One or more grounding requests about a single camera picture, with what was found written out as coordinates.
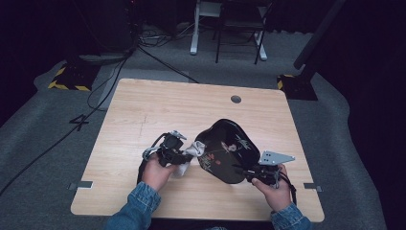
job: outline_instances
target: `black cable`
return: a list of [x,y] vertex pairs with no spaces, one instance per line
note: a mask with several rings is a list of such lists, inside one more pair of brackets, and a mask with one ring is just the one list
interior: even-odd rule
[[182,71],[176,69],[175,67],[173,67],[173,66],[171,66],[170,64],[168,64],[168,63],[162,61],[161,59],[159,59],[159,58],[153,56],[152,54],[150,54],[149,52],[147,52],[146,50],[144,50],[141,46],[138,46],[138,48],[141,50],[141,52],[143,52],[144,54],[150,56],[151,58],[154,58],[154,59],[157,60],[158,62],[160,62],[160,63],[162,63],[163,65],[167,66],[169,69],[173,70],[174,72],[176,72],[176,73],[178,73],[178,74],[180,74],[180,75],[186,77],[187,79],[189,79],[189,80],[191,80],[191,81],[194,81],[194,82],[196,82],[196,83],[199,83],[197,80],[195,80],[195,79],[189,77],[187,74],[183,73]]
[[108,91],[107,95],[104,97],[104,99],[101,101],[101,103],[99,103],[98,106],[96,106],[90,113],[89,115],[85,116],[77,125],[75,125],[75,127],[73,127],[70,131],[68,131],[64,136],[62,136],[62,138],[60,138],[58,141],[56,141],[53,145],[51,145],[49,148],[47,148],[44,152],[42,152],[41,154],[39,154],[33,161],[30,162],[30,164],[28,164],[26,167],[24,167],[23,170],[21,170],[15,177],[13,177],[8,183],[7,185],[1,190],[0,192],[0,197],[3,195],[3,193],[10,187],[10,185],[24,172],[26,171],[33,163],[35,163],[38,159],[40,159],[42,156],[44,156],[46,153],[48,153],[49,151],[51,151],[55,146],[57,146],[60,142],[62,142],[66,137],[68,137],[75,129],[77,129],[78,127],[80,127],[93,113],[95,113],[99,107],[104,103],[105,100],[107,100],[108,96],[110,95],[111,91],[114,88],[114,85],[117,82],[117,79],[120,75],[120,72],[125,64],[125,62],[127,61],[127,58],[122,62],[122,65],[120,66],[120,69],[117,73],[116,79],[114,79],[114,83],[111,86],[110,90]]
[[[89,97],[87,97],[87,105],[88,105],[90,108],[96,109],[96,107],[94,107],[93,105],[91,105],[90,102],[89,102],[89,101],[90,101],[90,98],[91,98],[92,95],[93,95],[93,93],[95,93],[95,92],[96,92],[98,89],[100,89],[104,84],[106,84],[108,81],[110,81],[111,78],[113,78],[114,74],[116,73],[116,69],[117,69],[117,67],[120,65],[120,63],[121,63],[121,62],[117,63],[116,67],[114,67],[113,73],[111,74],[110,78],[108,78],[108,79],[105,80],[101,85],[99,85],[98,87],[96,87],[96,88],[92,91],[92,93],[90,93]],[[106,109],[99,109],[99,108],[97,108],[97,109],[98,109],[98,111],[101,111],[101,112],[107,111]]]

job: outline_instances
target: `metal bracket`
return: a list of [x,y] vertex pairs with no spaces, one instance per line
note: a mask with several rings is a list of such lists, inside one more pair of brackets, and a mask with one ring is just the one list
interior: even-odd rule
[[78,184],[70,183],[66,189],[76,191],[77,189],[91,189],[93,181],[80,181]]
[[270,150],[266,150],[262,153],[260,157],[259,164],[260,165],[269,165],[269,166],[276,166],[285,162],[294,161],[294,156],[283,155],[280,153],[276,153]]

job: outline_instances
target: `person's right hand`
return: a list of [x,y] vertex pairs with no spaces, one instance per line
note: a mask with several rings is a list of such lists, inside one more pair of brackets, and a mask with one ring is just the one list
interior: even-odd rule
[[[281,172],[287,175],[285,166],[279,165],[279,167],[281,168]],[[290,198],[289,185],[284,180],[279,181],[280,186],[278,189],[274,189],[256,178],[252,179],[252,183],[265,195],[266,202],[268,202],[269,206],[275,212],[279,212],[280,210],[286,208],[292,202]]]

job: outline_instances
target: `denim jacket sleeve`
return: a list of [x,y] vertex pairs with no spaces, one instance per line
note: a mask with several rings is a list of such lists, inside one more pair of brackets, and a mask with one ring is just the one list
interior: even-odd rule
[[104,229],[148,229],[151,215],[160,202],[158,193],[146,183],[140,182],[128,195],[126,205],[107,221]]
[[308,230],[311,229],[311,222],[304,217],[294,203],[278,213],[272,214],[272,224],[275,230]]

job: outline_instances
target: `chair leg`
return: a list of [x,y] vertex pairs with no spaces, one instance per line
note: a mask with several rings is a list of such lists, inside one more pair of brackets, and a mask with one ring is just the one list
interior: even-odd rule
[[264,36],[265,36],[265,30],[262,30],[262,32],[260,33],[259,45],[258,45],[258,47],[257,47],[257,57],[255,58],[254,64],[257,64],[257,63],[258,63],[260,47],[262,46],[262,41],[263,41],[263,37],[264,37]]

